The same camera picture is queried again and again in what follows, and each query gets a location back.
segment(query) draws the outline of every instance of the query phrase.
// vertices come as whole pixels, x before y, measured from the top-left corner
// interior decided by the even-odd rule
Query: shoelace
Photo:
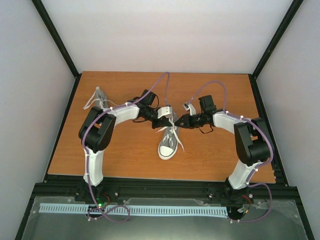
[[[93,99],[94,96],[95,96],[95,94],[96,94],[96,92],[97,92],[97,90],[98,90],[98,96],[99,96],[99,95],[101,96],[101,94],[99,94],[99,93],[100,93],[100,89],[99,89],[99,87],[97,87],[97,88],[95,89],[94,93],[92,94],[92,96],[90,97],[90,99],[89,99],[89,100],[87,101],[87,103],[84,105],[84,107],[83,107],[84,110],[90,108],[90,106],[91,106],[94,102],[96,102],[96,101],[99,101],[99,106],[100,106],[100,108],[103,109],[103,110],[106,110],[106,109],[107,109],[107,108],[104,108],[104,102],[110,102],[110,103],[112,103],[112,104],[114,104],[114,105],[116,105],[116,106],[119,106],[118,104],[115,104],[113,101],[108,100],[108,99],[105,99],[105,100],[102,100],[102,98]]]
[[[172,124],[172,126],[164,126],[163,128],[159,129],[157,131],[157,133],[165,130],[166,128],[170,128],[169,132],[171,133],[171,136],[169,135],[169,133],[167,133],[162,141],[165,142],[166,140],[169,140],[169,144],[172,147],[173,144],[174,144],[173,141],[172,141],[172,134],[173,134],[175,136],[175,138],[176,138],[176,141],[181,145],[182,150],[185,151],[184,145],[182,144],[182,142],[180,141],[180,139],[178,138],[178,135],[176,133],[177,126],[175,126],[174,117],[173,116],[169,117],[169,122]]]

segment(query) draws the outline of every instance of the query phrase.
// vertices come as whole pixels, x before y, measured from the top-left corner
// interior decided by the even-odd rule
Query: orange wooden surface
[[[141,96],[162,73],[159,72],[84,72],[80,79],[61,137],[55,150],[48,173],[56,175],[83,175],[85,156],[78,138],[89,109],[83,106],[96,86],[99,86],[116,104]],[[227,110],[248,118],[258,117],[248,75],[212,73],[171,73],[168,101],[179,115],[185,114],[187,102],[206,82],[219,80],[228,90]],[[164,106],[166,78],[153,92]],[[224,91],[218,84],[207,86],[197,96],[212,95],[214,103],[222,108]],[[200,111],[198,98],[193,105]],[[175,156],[161,160],[158,144],[163,132],[156,133],[151,122],[123,122],[113,131],[111,143],[104,153],[103,175],[106,177],[169,179],[193,181],[225,181],[234,170],[238,157],[233,134],[219,128],[209,134],[198,129],[181,129],[179,138],[185,152],[179,146]],[[271,165],[261,167],[252,182],[275,183]]]

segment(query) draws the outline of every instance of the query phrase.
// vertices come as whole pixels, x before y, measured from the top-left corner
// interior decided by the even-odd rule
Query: purple cable
[[[124,209],[126,209],[126,210],[128,211],[128,213],[130,213],[130,209],[129,209],[127,206],[117,205],[117,206],[114,206],[114,207],[110,208],[110,209],[109,209],[108,211],[106,211],[104,214],[108,214],[108,213],[110,213],[112,210],[117,209],[117,208],[124,208]],[[87,214],[88,219],[97,219],[97,220],[98,220],[98,219],[104,218],[103,215],[98,216],[98,217],[90,217],[90,213],[91,213],[91,212],[93,212],[93,211],[95,211],[95,210],[99,210],[99,209],[101,210],[100,207],[91,209],[91,210],[88,212],[88,214]],[[128,218],[129,218],[129,216],[128,216],[125,220],[122,220],[122,221],[114,221],[113,219],[111,219],[111,221],[114,222],[114,223],[120,224],[120,223],[123,223],[123,222],[127,221]]]
[[[259,169],[260,167],[271,163],[272,160],[274,159],[274,151],[273,151],[273,149],[272,149],[272,146],[271,146],[270,141],[268,140],[268,138],[267,138],[267,136],[264,134],[264,132],[263,132],[256,124],[254,124],[252,121],[250,121],[250,119],[245,118],[245,117],[240,117],[240,116],[234,115],[234,114],[226,111],[225,109],[224,109],[223,111],[225,112],[225,114],[227,114],[227,115],[229,115],[229,116],[231,116],[231,117],[233,117],[233,118],[235,118],[235,119],[243,120],[243,121],[247,122],[248,124],[250,124],[251,126],[253,126],[253,127],[260,133],[260,135],[261,135],[262,138],[264,139],[265,143],[267,144],[267,146],[268,146],[268,148],[269,148],[269,151],[270,151],[269,160],[268,160],[268,161],[265,161],[265,162],[263,162],[263,163],[261,163],[261,164],[259,164],[259,165],[256,167],[256,169]],[[247,183],[250,181],[251,177],[254,175],[255,172],[256,172],[256,170],[253,169],[253,170],[249,173],[248,177],[247,177],[246,180],[245,180]]]
[[[226,86],[220,81],[208,81],[206,84],[204,84],[202,87],[199,88],[199,90],[193,95],[193,97],[188,101],[188,103],[190,104],[192,102],[192,100],[202,91],[202,89],[204,89],[209,84],[220,84],[223,87],[223,89],[224,89],[223,111],[225,112],[226,105],[227,105],[228,91],[227,91]]]
[[[170,79],[170,73],[168,72],[168,78],[166,80],[166,84],[165,84],[165,90],[164,90],[164,102],[165,105],[168,106],[168,88],[169,88],[169,79]]]
[[[264,218],[265,218],[266,216],[268,216],[269,213],[271,212],[271,209],[272,209],[272,194],[271,194],[271,191],[270,191],[270,188],[268,187],[268,185],[265,184],[265,183],[256,183],[256,184],[248,185],[248,187],[249,187],[249,188],[254,188],[254,187],[260,186],[260,185],[265,186],[266,189],[268,190],[268,193],[269,193],[270,205],[269,205],[268,210],[266,211],[265,214],[263,214],[262,216],[260,216],[260,217],[258,217],[258,218],[256,218],[256,219],[252,219],[252,220],[248,220],[248,221],[241,221],[241,220],[240,220],[239,223],[243,223],[243,224],[254,223],[254,222],[256,222],[256,221],[259,221],[259,220],[261,220],[261,219],[264,219]],[[236,221],[236,222],[237,222],[237,220],[231,219],[230,217],[227,217],[227,218],[228,218],[230,221]]]
[[[126,105],[126,104],[122,104],[122,105],[119,105],[119,106],[115,106],[113,109],[116,110],[116,109],[121,108],[121,107],[126,107],[126,106],[129,107],[129,106],[132,106],[132,105],[136,104],[137,102],[141,101],[142,99],[144,99],[144,98],[151,92],[151,90],[158,84],[158,82],[159,82],[166,74],[168,74],[168,79],[167,79],[167,84],[168,84],[169,78],[170,78],[170,73],[166,71],[166,72],[164,72],[164,73],[159,77],[159,79],[154,83],[154,85],[153,85],[142,97],[140,97],[139,99],[137,99],[137,100],[134,101],[134,102],[128,103],[127,105]],[[115,208],[120,208],[120,207],[125,208],[125,209],[128,211],[128,217],[127,217],[125,220],[122,220],[122,221],[115,221],[115,220],[109,218],[109,217],[107,216],[107,213],[109,213],[109,211],[108,211],[107,213],[104,213],[104,212],[102,211],[102,209],[99,208],[99,206],[98,206],[97,200],[96,200],[96,198],[95,198],[95,195],[94,195],[93,190],[92,190],[92,187],[91,187],[91,180],[90,180],[90,173],[89,173],[89,159],[90,159],[90,156],[89,156],[89,150],[88,150],[88,148],[87,148],[86,145],[85,145],[86,138],[87,138],[87,135],[88,135],[90,129],[93,127],[93,125],[95,125],[95,123],[96,123],[100,118],[102,118],[104,115],[106,115],[106,114],[109,113],[109,112],[111,112],[111,109],[108,109],[108,110],[104,111],[103,113],[101,113],[98,117],[96,117],[96,118],[93,120],[93,122],[89,125],[89,127],[88,127],[87,130],[85,131],[85,133],[84,133],[84,135],[83,135],[83,139],[82,139],[81,144],[82,144],[82,147],[83,147],[84,151],[85,151],[86,154],[87,154],[87,155],[86,155],[85,174],[87,175],[87,179],[88,179],[89,191],[90,191],[92,200],[93,200],[94,204],[96,205],[96,208],[97,208],[97,209],[100,211],[100,213],[102,214],[102,216],[100,216],[100,217],[105,217],[106,219],[108,219],[109,221],[114,222],[114,223],[123,223],[123,222],[127,221],[127,220],[130,218],[130,210],[129,210],[126,206],[115,206],[115,207],[113,207],[113,208],[111,208],[111,209],[109,210],[109,211],[112,211],[113,209],[115,209]]]

